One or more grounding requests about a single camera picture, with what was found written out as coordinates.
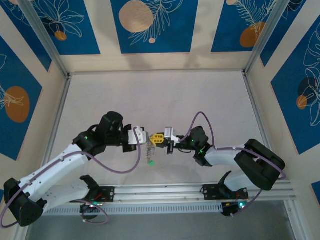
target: beige wall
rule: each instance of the beige wall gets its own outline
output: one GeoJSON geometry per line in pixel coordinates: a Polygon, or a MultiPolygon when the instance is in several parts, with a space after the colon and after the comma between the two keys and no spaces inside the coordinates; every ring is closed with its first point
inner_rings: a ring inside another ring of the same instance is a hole
{"type": "Polygon", "coordinates": [[[243,69],[251,52],[211,53],[225,0],[199,0],[191,53],[121,54],[110,0],[84,0],[101,55],[62,56],[69,72],[243,69]]]}
{"type": "MultiPolygon", "coordinates": [[[[39,168],[54,123],[54,116],[65,84],[64,77],[52,64],[45,70],[6,13],[0,7],[0,35],[42,86],[42,92],[26,133],[17,161],[0,154],[0,189],[10,178],[19,180],[39,168]]],[[[7,212],[4,223],[14,217],[7,212]]],[[[0,229],[0,240],[9,240],[14,228],[0,229]]]]}
{"type": "Polygon", "coordinates": [[[293,183],[297,199],[314,239],[320,236],[320,206],[312,191],[311,183],[320,180],[320,145],[301,155],[298,154],[271,87],[271,81],[318,18],[319,9],[318,0],[306,1],[267,66],[264,68],[259,60],[249,74],[272,149],[286,162],[285,172],[293,183]]]}

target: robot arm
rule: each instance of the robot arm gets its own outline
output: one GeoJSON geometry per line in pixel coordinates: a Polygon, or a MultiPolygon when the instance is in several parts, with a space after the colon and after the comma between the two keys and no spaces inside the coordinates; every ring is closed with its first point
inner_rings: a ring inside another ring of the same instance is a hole
{"type": "Polygon", "coordinates": [[[174,129],[166,127],[163,133],[157,133],[150,138],[156,147],[167,147],[167,154],[172,154],[174,149],[194,151],[193,158],[200,166],[239,166],[238,171],[228,172],[221,182],[231,192],[253,185],[262,190],[271,190],[280,172],[257,156],[267,159],[281,170],[286,166],[280,157],[257,140],[250,139],[244,145],[224,148],[214,148],[208,140],[201,126],[193,128],[187,137],[175,136],[174,129]]]}
{"type": "MultiPolygon", "coordinates": [[[[135,132],[140,144],[147,142],[147,133],[142,127],[136,127],[135,132]]],[[[107,146],[122,146],[124,153],[137,150],[137,139],[131,124],[124,127],[123,117],[117,112],[108,112],[102,117],[99,125],[80,133],[60,155],[39,170],[20,181],[9,179],[4,184],[6,204],[23,188],[9,206],[20,226],[34,223],[43,212],[53,207],[84,199],[91,190],[96,189],[98,184],[92,178],[88,180],[88,176],[81,177],[71,185],[54,185],[74,169],[90,161],[86,155],[74,154],[75,152],[96,156],[103,153],[107,146]]]]}

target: yellow block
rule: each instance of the yellow block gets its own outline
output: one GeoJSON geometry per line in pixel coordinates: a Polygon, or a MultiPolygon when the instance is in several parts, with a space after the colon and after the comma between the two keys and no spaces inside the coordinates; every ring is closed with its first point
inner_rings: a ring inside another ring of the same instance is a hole
{"type": "Polygon", "coordinates": [[[150,137],[150,141],[153,145],[162,144],[165,141],[165,136],[162,133],[157,133],[150,137]]]}

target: clear plastic object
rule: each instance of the clear plastic object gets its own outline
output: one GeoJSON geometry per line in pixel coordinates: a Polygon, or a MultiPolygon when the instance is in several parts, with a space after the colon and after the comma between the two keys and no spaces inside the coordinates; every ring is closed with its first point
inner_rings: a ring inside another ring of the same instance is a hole
{"type": "Polygon", "coordinates": [[[155,155],[155,150],[156,150],[156,147],[155,145],[150,141],[150,139],[148,139],[147,143],[146,143],[146,154],[145,154],[145,157],[146,157],[146,160],[148,162],[148,164],[150,166],[153,166],[155,164],[155,162],[152,160],[152,156],[155,155]]]}

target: orange circle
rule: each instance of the orange circle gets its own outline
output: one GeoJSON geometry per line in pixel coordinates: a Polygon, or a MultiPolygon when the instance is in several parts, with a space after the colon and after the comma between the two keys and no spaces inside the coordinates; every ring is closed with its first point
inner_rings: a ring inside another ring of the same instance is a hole
{"type": "Polygon", "coordinates": [[[156,42],[156,40],[153,37],[149,39],[150,44],[154,44],[155,42],[156,42]]]}
{"type": "Polygon", "coordinates": [[[254,47],[265,25],[265,22],[258,22],[244,30],[240,37],[240,45],[244,48],[254,47]]]}
{"type": "Polygon", "coordinates": [[[12,121],[21,124],[27,120],[30,111],[30,99],[28,93],[22,87],[10,87],[5,92],[4,99],[8,101],[5,104],[6,114],[12,121]]]}
{"type": "Polygon", "coordinates": [[[56,31],[54,36],[60,41],[67,40],[67,35],[63,31],[56,31]]]}
{"type": "Polygon", "coordinates": [[[308,100],[306,96],[299,96],[298,99],[296,100],[296,105],[298,106],[299,109],[303,110],[307,107],[308,100]]]}

